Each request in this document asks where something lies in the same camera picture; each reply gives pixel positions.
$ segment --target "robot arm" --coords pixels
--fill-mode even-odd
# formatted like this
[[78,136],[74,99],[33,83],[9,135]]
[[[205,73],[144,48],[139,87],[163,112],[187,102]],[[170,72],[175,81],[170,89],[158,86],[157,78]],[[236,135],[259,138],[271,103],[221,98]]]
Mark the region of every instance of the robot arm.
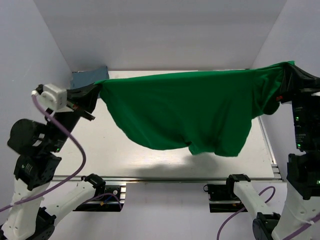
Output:
[[243,202],[253,220],[257,240],[309,240],[320,221],[320,78],[287,64],[276,100],[291,102],[296,147],[289,155],[287,197],[282,215],[273,213],[248,177],[231,175],[227,186]]
[[[91,113],[96,107],[100,88],[99,85],[92,84],[74,90],[63,90],[48,84],[39,85],[33,94],[38,94],[39,102],[48,107],[47,112],[54,112],[53,117],[71,132],[80,117],[90,121],[94,119]],[[11,129],[7,144],[20,156],[14,169],[12,209],[1,228],[0,239],[48,239],[55,225],[66,214],[94,197],[97,188],[104,187],[105,183],[99,176],[90,175],[55,207],[40,208],[43,197],[15,204],[44,192],[61,161],[61,158],[53,153],[61,150],[68,136],[51,121],[46,120],[47,123],[42,124],[21,119]]]

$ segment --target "cable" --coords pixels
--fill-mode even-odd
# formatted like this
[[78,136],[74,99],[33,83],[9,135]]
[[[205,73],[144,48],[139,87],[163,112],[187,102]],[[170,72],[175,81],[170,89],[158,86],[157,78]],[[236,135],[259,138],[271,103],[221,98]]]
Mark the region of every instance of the cable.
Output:
[[66,179],[64,179],[63,181],[59,182],[58,184],[56,184],[55,186],[45,190],[44,192],[42,193],[39,193],[35,196],[32,196],[32,197],[28,197],[26,199],[23,199],[23,200],[20,200],[20,201],[17,201],[15,202],[14,204],[10,204],[10,205],[7,205],[3,208],[0,209],[0,213],[7,210],[7,209],[10,209],[12,208],[13,206],[15,205],[20,205],[20,204],[24,204],[24,203],[27,203],[27,202],[30,202],[32,200],[35,200],[35,199],[38,199],[38,198],[41,198],[42,196],[52,192],[53,190],[57,189],[58,187],[60,187],[61,185],[65,184],[66,182],[68,182],[70,179],[74,178],[76,175],[78,175],[78,173],[81,172],[81,170],[84,168],[85,164],[86,164],[86,161],[87,161],[87,157],[86,157],[86,153],[85,153],[85,150],[83,149],[83,147],[80,145],[80,143],[74,138],[74,136],[60,123],[58,122],[54,117],[52,117],[48,112],[46,112],[41,106],[40,104],[38,103],[38,100],[37,100],[37,92],[36,91],[32,91],[32,101],[33,101],[33,104],[35,105],[35,107],[45,116],[47,117],[54,125],[56,125],[59,130],[61,132],[63,132],[65,135],[67,135],[71,140],[72,142],[77,146],[77,148],[80,150],[81,154],[82,154],[82,163],[80,165],[80,167],[73,173],[71,174],[70,176],[68,176]]
[[106,204],[111,198],[112,196],[108,197],[106,200],[103,201],[103,203]]
[[[106,193],[106,188],[104,188],[104,191],[103,191],[103,193],[102,194],[105,194]],[[101,194],[101,195],[102,195]],[[99,199],[96,199],[96,200],[101,200],[103,198],[103,196],[102,197],[100,197]]]
[[[318,213],[314,218],[311,218],[312,222],[317,223],[320,221],[320,213]],[[283,240],[291,240],[293,238],[295,238],[296,236],[298,236],[299,234],[301,234],[302,232],[304,232],[305,230],[307,230],[308,228],[310,228],[312,225],[310,223],[305,223],[302,225],[302,227],[300,227],[298,230],[294,231],[293,233],[291,233],[289,236],[285,237]]]
[[[265,189],[263,189],[260,193],[259,193],[259,196],[261,196],[265,191],[269,190],[269,189],[273,189],[273,192],[271,194],[271,196],[265,201],[265,203],[267,204],[276,194],[276,188],[274,186],[268,186],[266,187]],[[239,213],[243,212],[246,208],[243,207],[241,208],[239,211],[233,213],[231,216],[229,216],[221,225],[221,227],[219,228],[218,230],[218,233],[216,235],[216,240],[219,240],[220,239],[220,234],[222,232],[222,229],[224,228],[224,226],[233,218],[235,217],[236,215],[238,215]]]
[[104,196],[110,196],[105,201],[108,201],[110,198],[114,197],[115,200],[117,201],[117,203],[119,204],[120,211],[122,210],[122,205],[121,205],[121,202],[120,202],[119,198],[116,195],[114,195],[113,193],[109,193],[109,192],[106,192],[106,193],[103,193],[101,195],[98,195],[98,196],[95,196],[93,198],[90,198],[89,200],[85,201],[83,204],[86,204],[86,203],[88,203],[90,201],[93,201],[93,200],[100,199],[100,198],[102,198]]

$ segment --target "red light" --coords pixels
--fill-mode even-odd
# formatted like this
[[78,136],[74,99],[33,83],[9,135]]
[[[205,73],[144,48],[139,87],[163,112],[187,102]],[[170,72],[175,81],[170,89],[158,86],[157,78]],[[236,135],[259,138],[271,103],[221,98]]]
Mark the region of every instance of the red light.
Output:
[[277,96],[275,100],[276,100],[277,102],[279,102],[279,101],[282,100],[282,99],[284,99],[283,96]]

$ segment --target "green t-shirt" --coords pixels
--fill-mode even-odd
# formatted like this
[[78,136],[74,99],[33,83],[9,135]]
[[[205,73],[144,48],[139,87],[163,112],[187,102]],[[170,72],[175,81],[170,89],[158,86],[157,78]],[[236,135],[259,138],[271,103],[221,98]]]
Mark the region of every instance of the green t-shirt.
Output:
[[284,64],[288,62],[96,84],[102,85],[100,97],[113,120],[135,143],[155,150],[189,147],[192,154],[234,157],[246,142],[252,119],[278,109],[275,99],[271,109],[266,110],[266,105],[282,83]]

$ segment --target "white wall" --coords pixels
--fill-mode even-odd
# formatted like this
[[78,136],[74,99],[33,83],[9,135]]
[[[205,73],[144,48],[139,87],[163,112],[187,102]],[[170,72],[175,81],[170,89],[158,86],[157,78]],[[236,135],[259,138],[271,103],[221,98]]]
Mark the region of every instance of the white wall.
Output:
[[71,70],[250,68],[286,0],[34,0]]
[[[320,77],[319,40],[320,1],[305,0],[302,4],[300,0],[288,0],[252,67],[294,60],[298,67]],[[274,115],[263,116],[262,119],[285,178],[288,154],[300,153],[295,145],[291,105],[281,105]]]
[[[42,83],[68,87],[71,71],[32,0],[0,1],[0,206],[13,195],[18,155],[7,147],[12,125],[40,120],[31,91]],[[6,213],[0,213],[0,223]]]

